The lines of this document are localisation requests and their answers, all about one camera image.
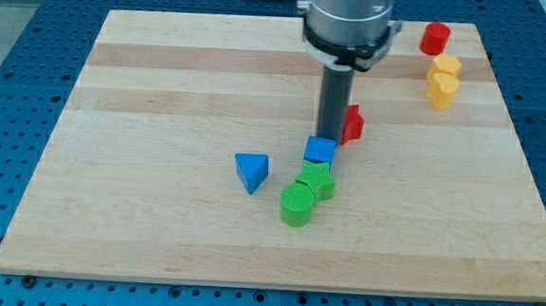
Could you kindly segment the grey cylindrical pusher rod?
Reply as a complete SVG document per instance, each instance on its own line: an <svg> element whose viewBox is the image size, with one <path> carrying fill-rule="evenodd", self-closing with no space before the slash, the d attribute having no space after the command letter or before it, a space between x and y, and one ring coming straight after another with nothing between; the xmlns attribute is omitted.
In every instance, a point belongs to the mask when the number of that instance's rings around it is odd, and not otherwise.
<svg viewBox="0 0 546 306"><path fill-rule="evenodd" d="M337 71L324 66L318 100L317 130L320 138L339 143L350 101L354 70Z"/></svg>

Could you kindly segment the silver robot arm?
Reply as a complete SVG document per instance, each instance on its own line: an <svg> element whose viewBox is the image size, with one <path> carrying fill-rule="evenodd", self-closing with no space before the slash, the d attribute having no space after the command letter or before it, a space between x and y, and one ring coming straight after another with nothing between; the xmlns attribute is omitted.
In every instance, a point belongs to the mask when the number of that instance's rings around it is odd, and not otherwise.
<svg viewBox="0 0 546 306"><path fill-rule="evenodd" d="M323 65L316 135L339 143L354 74L390 51L403 23L391 19L394 0L298 0L302 41Z"/></svg>

